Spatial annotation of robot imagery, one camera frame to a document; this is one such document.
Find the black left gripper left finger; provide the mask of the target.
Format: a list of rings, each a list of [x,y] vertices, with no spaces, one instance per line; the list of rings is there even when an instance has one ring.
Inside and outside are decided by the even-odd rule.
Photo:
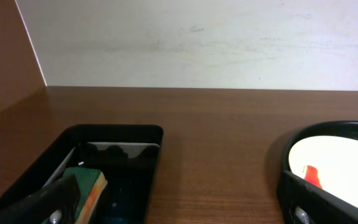
[[[81,193],[74,175],[64,177],[0,211],[1,224],[43,223],[59,211],[59,223],[74,223]]]

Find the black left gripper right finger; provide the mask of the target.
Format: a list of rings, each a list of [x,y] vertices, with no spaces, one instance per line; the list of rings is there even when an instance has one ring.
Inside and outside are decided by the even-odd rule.
[[[358,208],[287,170],[278,180],[277,198],[285,223],[299,223],[295,210],[300,208],[313,223],[358,224]]]

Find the green and yellow sponge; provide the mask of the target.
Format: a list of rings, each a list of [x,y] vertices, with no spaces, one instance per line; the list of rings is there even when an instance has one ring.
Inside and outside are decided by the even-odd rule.
[[[99,199],[108,185],[103,172],[99,169],[69,167],[62,177],[74,175],[80,190],[80,199],[75,210],[74,224],[89,223],[94,216]]]

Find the white plate with orange stain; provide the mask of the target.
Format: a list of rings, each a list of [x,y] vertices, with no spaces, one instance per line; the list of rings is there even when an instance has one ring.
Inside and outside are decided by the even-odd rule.
[[[358,140],[308,137],[290,148],[288,161],[295,175],[358,208]]]

